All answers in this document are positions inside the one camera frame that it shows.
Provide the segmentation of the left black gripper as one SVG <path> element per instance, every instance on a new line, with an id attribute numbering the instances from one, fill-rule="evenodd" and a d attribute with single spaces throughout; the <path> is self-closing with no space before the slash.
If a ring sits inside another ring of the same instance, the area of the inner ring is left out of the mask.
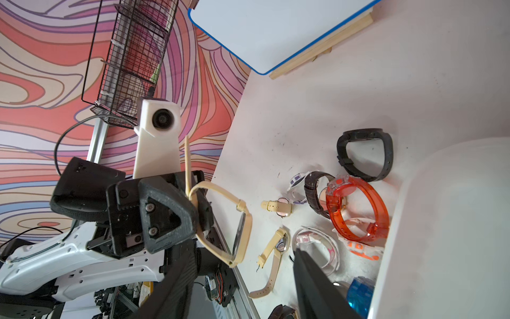
<path id="1" fill-rule="evenodd" d="M 80 158 L 62 173 L 50 200 L 58 214 L 95 222 L 100 234 L 87 248 L 111 257 L 142 249 L 154 254 L 211 228 L 211 204 L 198 191 L 187 203 L 185 173 L 126 179 L 126 174 Z"/>

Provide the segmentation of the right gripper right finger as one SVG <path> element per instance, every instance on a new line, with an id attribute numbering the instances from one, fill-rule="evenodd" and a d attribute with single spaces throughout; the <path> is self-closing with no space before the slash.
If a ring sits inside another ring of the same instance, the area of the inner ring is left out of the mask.
<path id="1" fill-rule="evenodd" d="M 294 252 L 293 270 L 301 318 L 360 317 L 307 252 Z"/>

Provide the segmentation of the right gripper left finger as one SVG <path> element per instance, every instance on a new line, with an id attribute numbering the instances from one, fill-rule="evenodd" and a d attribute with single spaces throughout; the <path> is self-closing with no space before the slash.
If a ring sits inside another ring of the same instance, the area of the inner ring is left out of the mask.
<path id="1" fill-rule="evenodd" d="M 137 311 L 140 319 L 186 318 L 197 278 L 196 240 L 189 239 L 165 251 L 164 278 Z"/>

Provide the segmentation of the beige strap watch long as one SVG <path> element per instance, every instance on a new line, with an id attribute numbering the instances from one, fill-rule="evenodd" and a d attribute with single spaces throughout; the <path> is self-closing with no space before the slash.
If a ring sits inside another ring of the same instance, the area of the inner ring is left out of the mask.
<path id="1" fill-rule="evenodd" d="M 264 288 L 250 292 L 248 294 L 249 298 L 260 299 L 262 297 L 269 295 L 273 291 L 274 286 L 276 284 L 276 279 L 278 276 L 283 255 L 288 251 L 289 247 L 290 247 L 289 232 L 283 227 L 280 227 L 275 232 L 275 234 L 267 244 L 264 251 L 258 256 L 257 260 L 258 267 L 263 268 L 266 262 L 268 261 L 269 257 L 273 255 L 272 266 L 267 283 L 264 286 Z"/>

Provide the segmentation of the brown strap watch front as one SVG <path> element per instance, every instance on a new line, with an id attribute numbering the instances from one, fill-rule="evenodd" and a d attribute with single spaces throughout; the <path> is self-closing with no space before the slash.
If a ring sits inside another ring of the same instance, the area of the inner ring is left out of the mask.
<path id="1" fill-rule="evenodd" d="M 299 319 L 296 309 L 280 304 L 273 309 L 268 319 Z"/>

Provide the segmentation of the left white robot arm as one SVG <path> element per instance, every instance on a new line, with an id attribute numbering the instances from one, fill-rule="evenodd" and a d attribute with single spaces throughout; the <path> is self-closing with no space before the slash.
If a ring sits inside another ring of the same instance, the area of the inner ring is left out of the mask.
<path id="1" fill-rule="evenodd" d="M 185 318 L 204 271 L 199 227 L 212 224 L 204 193 L 192 204 L 185 174 L 128 179 L 122 171 L 73 158 L 50 208 L 79 220 L 41 243 L 13 239 L 2 252 L 1 317 L 40 318 L 103 288 L 152 281 L 135 318 Z"/>

